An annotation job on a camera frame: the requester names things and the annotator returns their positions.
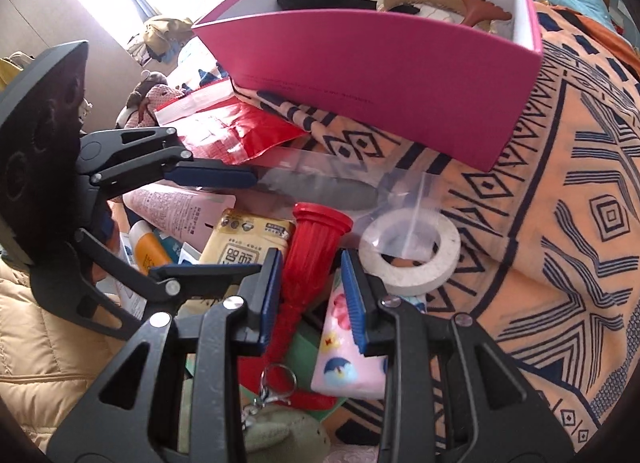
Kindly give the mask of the pink cosmetic tube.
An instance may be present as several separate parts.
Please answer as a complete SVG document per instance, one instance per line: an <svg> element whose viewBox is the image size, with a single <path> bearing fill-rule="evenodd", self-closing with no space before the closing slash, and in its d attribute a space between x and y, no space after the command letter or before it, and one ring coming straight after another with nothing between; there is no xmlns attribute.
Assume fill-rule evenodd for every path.
<svg viewBox="0 0 640 463"><path fill-rule="evenodd" d="M235 196L151 183L122 196L124 205L153 227L201 252Z"/></svg>

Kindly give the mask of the black cloth garment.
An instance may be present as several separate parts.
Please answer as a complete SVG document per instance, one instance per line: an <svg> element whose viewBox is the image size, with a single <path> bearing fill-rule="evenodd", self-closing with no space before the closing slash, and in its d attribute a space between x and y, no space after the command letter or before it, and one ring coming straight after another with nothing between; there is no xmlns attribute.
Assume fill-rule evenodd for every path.
<svg viewBox="0 0 640 463"><path fill-rule="evenodd" d="M297 10L378 10L379 0L276 0L283 11Z"/></svg>

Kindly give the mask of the orange patterned blanket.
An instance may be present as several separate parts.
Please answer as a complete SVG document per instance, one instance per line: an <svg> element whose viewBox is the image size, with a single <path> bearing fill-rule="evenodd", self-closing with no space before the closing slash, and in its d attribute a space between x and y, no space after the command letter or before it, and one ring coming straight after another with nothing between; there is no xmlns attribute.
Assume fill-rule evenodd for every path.
<svg viewBox="0 0 640 463"><path fill-rule="evenodd" d="M639 69L536 4L544 59L495 166L479 171L351 118L242 90L297 149L437 178L458 228L432 313L469 313L518 362L583 462L639 457Z"/></svg>

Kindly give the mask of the pink grey plush toy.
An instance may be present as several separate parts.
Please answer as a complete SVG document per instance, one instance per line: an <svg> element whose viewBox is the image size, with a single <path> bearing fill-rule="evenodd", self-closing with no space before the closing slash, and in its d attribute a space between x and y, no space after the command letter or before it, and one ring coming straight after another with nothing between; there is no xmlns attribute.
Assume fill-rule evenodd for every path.
<svg viewBox="0 0 640 463"><path fill-rule="evenodd" d="M182 89L168 85L163 73L143 70L139 84L134 87L115 120L115 127L157 127L156 111L183 96Z"/></svg>

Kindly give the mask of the pink floral tissue pack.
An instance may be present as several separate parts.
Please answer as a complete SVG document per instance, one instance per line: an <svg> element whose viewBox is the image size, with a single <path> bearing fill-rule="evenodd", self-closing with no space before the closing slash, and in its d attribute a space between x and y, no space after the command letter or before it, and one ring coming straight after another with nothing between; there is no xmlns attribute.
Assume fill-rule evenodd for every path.
<svg viewBox="0 0 640 463"><path fill-rule="evenodd" d="M384 397L387 358L364 357L352 336L346 296L337 270L329 293L311 389L318 394L356 399Z"/></svg>

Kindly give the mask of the white tape roll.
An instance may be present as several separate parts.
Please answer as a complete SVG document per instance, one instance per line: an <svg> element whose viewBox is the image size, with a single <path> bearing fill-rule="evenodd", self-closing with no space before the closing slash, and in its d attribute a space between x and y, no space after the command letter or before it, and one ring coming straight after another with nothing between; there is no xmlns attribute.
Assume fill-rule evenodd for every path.
<svg viewBox="0 0 640 463"><path fill-rule="evenodd" d="M362 232L358 256L386 291L416 297L437 290L454 274L461 253L456 226L431 209L396 209Z"/></svg>

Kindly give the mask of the orange folded cloth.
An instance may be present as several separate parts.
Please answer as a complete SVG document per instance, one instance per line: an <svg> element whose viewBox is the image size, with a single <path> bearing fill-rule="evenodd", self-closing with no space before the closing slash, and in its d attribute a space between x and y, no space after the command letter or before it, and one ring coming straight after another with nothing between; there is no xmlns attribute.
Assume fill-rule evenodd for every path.
<svg viewBox="0 0 640 463"><path fill-rule="evenodd" d="M570 8L552 6L551 9L577 27L578 30L611 51L616 58L628 63L633 68L639 68L639 50L614 30L609 30L599 22Z"/></svg>

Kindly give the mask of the beige padded jacket sleeve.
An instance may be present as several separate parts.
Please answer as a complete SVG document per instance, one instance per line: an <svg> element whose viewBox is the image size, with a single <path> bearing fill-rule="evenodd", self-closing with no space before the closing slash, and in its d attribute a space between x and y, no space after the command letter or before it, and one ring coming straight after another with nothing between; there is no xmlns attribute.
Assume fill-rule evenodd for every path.
<svg viewBox="0 0 640 463"><path fill-rule="evenodd" d="M42 309L1 266L1 400L40 451L124 343Z"/></svg>

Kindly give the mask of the yellow wet wipes pack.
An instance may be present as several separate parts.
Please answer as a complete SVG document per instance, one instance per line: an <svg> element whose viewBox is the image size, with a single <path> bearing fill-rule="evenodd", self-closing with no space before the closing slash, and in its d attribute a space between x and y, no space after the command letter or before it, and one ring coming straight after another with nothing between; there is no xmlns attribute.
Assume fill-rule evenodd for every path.
<svg viewBox="0 0 640 463"><path fill-rule="evenodd" d="M261 265L269 249L279 249L285 257L294 232L295 224L290 220L226 209L198 262L211 265Z"/></svg>

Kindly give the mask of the green plush keychain toy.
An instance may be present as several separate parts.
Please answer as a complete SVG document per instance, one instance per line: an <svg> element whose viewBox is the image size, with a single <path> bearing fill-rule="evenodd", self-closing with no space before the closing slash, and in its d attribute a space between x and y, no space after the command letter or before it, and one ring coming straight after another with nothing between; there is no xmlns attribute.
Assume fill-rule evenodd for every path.
<svg viewBox="0 0 640 463"><path fill-rule="evenodd" d="M259 377L258 395L242 406L243 441L249 462L322 462L329 435L319 421L291 407L297 376L283 363L270 363Z"/></svg>

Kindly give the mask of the red plastic bag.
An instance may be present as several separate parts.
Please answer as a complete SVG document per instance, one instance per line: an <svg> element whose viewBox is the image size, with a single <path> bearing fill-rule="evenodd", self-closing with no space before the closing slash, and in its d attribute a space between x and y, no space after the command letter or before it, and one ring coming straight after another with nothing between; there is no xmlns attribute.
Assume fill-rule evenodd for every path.
<svg viewBox="0 0 640 463"><path fill-rule="evenodd" d="M304 135L282 116L244 101L228 80L181 98L166 89L157 91L152 108L157 124L175 128L194 157L227 165L249 162Z"/></svg>

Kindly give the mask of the pink cardboard storage box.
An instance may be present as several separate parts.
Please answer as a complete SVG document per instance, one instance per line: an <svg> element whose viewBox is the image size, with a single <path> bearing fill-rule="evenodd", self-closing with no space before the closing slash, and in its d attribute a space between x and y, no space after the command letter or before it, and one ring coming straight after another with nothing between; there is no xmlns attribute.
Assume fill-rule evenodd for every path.
<svg viewBox="0 0 640 463"><path fill-rule="evenodd" d="M322 108L481 171L497 163L532 92L542 42L532 0L491 35L376 10L285 11L224 0L194 33L236 85Z"/></svg>

